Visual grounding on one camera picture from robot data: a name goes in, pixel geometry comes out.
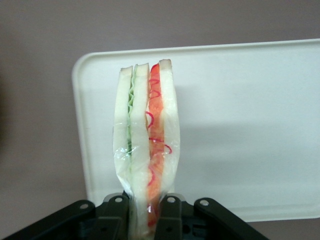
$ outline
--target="screw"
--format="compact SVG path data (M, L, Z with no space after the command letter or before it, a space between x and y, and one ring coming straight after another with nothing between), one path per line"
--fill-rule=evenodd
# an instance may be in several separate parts
M121 203L122 202L122 197L117 197L114 201L116 203Z
M204 199L202 199L201 201L200 201L200 204L202 205L202 206L209 206L209 202L207 201L207 200L204 200Z
M173 204L176 201L176 199L173 196L168 197L166 200L168 203L171 203L171 204Z
M88 207L89 205L85 203L80 206L80 209L87 209Z

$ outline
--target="gray wall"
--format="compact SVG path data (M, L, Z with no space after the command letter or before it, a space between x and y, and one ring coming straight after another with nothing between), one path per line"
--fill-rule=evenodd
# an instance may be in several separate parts
M312 38L319 0L1 0L0 239L86 198L71 80L82 55ZM320 238L319 219L252 225Z

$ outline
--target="sandwich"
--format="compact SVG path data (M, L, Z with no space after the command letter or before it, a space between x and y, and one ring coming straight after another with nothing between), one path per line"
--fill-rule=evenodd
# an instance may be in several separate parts
M115 100L113 155L130 197L129 237L152 239L161 199L173 189L180 128L172 64L120 70Z

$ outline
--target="white plastic tray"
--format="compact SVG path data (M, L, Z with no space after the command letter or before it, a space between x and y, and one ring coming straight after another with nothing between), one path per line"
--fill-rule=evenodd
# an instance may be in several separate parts
M320 39L90 53L73 69L89 200L122 192L112 144L120 68L171 59L175 191L245 221L320 217Z

